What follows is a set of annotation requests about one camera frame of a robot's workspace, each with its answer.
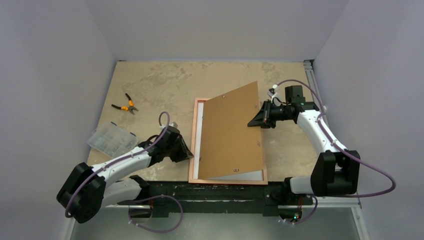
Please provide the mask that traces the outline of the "red wooden picture frame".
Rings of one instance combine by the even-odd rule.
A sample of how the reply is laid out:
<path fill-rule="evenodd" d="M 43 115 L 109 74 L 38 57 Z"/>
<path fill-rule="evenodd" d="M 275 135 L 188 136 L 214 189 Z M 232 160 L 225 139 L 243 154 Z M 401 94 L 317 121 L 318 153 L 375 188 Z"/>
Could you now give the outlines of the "red wooden picture frame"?
<path fill-rule="evenodd" d="M 203 116 L 203 105 L 208 98 L 196 98 L 194 100 L 192 136 L 191 136 L 191 152 L 194 157 L 189 160 L 188 182 L 190 184 L 215 184 L 215 185 L 267 185 L 267 167 L 263 164 L 262 170 L 253 171 L 251 173 L 234 174 L 226 178 L 218 179 L 199 179 L 198 167 L 200 161 L 200 145 L 201 145 L 201 118 Z"/>

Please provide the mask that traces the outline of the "brown cardboard backing board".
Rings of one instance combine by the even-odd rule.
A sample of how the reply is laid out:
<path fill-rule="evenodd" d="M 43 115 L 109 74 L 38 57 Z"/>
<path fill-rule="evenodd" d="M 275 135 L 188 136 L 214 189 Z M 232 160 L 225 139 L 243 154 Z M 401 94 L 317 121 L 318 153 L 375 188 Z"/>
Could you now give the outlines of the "brown cardboard backing board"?
<path fill-rule="evenodd" d="M 194 180 L 267 184 L 262 130 L 248 126 L 259 110 L 256 81 L 203 102 L 196 112 Z"/>

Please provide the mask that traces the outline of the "landscape photo print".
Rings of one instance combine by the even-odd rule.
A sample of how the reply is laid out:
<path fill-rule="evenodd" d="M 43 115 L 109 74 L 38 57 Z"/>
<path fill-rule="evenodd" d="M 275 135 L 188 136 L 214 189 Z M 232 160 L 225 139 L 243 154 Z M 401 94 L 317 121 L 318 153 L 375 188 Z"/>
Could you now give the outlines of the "landscape photo print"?
<path fill-rule="evenodd" d="M 248 127 L 248 109 L 195 102 L 189 182 L 256 184 L 268 182 L 262 131 Z"/>

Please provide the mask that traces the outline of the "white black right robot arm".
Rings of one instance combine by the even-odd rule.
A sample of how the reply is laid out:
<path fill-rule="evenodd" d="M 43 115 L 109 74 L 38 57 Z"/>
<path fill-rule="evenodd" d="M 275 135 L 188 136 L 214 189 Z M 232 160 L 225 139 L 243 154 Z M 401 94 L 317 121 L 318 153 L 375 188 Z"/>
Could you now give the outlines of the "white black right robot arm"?
<path fill-rule="evenodd" d="M 357 151 L 349 151 L 344 145 L 334 146 L 336 138 L 329 128 L 319 120 L 320 109 L 312 101 L 306 101 L 300 85 L 285 88 L 285 101 L 280 101 L 274 85 L 268 92 L 270 100 L 263 102 L 261 109 L 248 122 L 248 127 L 273 129 L 278 121 L 293 121 L 306 134 L 317 153 L 317 161 L 309 176 L 287 177 L 287 186 L 280 196 L 288 204 L 300 195 L 332 197 L 354 194 L 357 191 L 360 163 Z"/>

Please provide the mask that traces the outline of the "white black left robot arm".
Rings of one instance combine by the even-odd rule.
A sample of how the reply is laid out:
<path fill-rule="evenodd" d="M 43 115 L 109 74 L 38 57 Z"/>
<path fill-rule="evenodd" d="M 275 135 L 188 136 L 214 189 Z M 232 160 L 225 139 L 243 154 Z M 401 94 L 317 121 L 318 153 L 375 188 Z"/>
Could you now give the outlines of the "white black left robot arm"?
<path fill-rule="evenodd" d="M 159 135 L 140 142 L 129 152 L 93 166 L 82 162 L 74 167 L 56 199 L 65 209 L 65 217 L 82 224 L 100 209 L 121 202 L 138 205 L 149 199 L 149 184 L 134 172 L 170 158 L 174 163 L 193 158 L 180 131 L 164 126 Z"/>

